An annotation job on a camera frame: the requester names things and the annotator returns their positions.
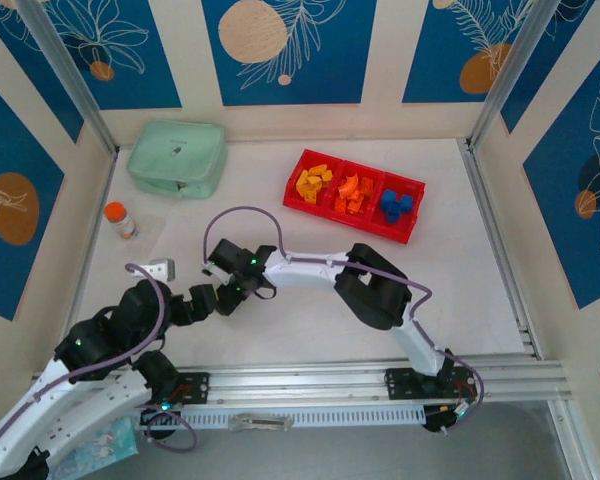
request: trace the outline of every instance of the orange circle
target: orange circle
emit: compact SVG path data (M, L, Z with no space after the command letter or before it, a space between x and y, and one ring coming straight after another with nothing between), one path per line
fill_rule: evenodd
M488 50L476 53L462 67L460 88L469 94L487 93L491 90L509 50L511 45L508 43L498 43Z
M576 212L585 220L593 217L596 213L596 196L589 190L581 191L576 197Z
M0 175L0 238L21 247L36 233L40 204L36 188L24 175Z
M101 62L100 60L96 60L89 65L89 71L91 72L91 75L96 77L98 80L102 80L103 82L108 82L115 75L111 65Z
M118 223L127 216L127 210L120 202L111 202L104 207L104 216L112 223Z

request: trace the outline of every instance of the red tray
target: red tray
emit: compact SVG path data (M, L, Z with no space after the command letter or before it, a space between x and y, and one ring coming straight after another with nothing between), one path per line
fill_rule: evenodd
M327 164L333 172L333 180L327 188L318 193L315 205L305 202L296 190L296 181L302 170L308 170L317 165ZM358 178L367 177L373 180L373 193L371 197L365 197L360 212L356 214L343 214L335 210L335 201L338 196L337 188L344 177L358 174ZM407 243L413 227L418 220L418 209L424 196L425 184L409 178L383 172L375 168L365 167L357 163L331 157L323 153L305 150L298 160L293 173L289 177L284 192L283 204L303 212L328 218L335 222L344 223L365 232L375 233L400 243ZM397 223L388 223L385 214L380 208L380 198L385 190L393 190L398 194L411 195L413 197L413 208L408 214L400 215Z

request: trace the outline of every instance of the small bottle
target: small bottle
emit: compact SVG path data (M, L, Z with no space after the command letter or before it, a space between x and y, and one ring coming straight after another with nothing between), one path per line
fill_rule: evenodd
M107 217L115 227L118 235L124 239L130 239L136 233L136 224L127 213L120 202L111 202L104 207L104 216Z

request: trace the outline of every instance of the mint green pouch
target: mint green pouch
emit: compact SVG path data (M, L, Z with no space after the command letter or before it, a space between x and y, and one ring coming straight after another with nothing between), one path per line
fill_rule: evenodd
M156 120L138 137L127 171L138 189L176 198L209 198L227 160L219 125Z

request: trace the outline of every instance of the white table surface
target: white table surface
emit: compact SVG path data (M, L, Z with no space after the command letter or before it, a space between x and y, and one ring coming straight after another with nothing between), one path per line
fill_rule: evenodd
M426 182L418 223L409 244L367 234L282 205L288 176L304 148ZM132 216L155 215L165 228L147 258L120 239L108 222L98 233L80 304L79 320L116 305L135 285L123 268L130 261L169 257L176 262L174 294L199 283L202 236L207 223L235 205L269 210L282 223L285 247L295 252L347 251L363 242L416 282L431 287L432 300L418 317L434 340L456 354L523 351L507 295L455 140L304 141L229 146L216 193L207 200L174 200L135 189L121 151L109 201L125 203ZM275 229L258 213L220 220L209 249L223 237L255 251L275 244ZM414 298L419 293L414 291ZM373 330L349 311L335 292L282 290L272 301L250 297L230 317L171 328L164 352L176 366L307 363L404 357L386 332Z

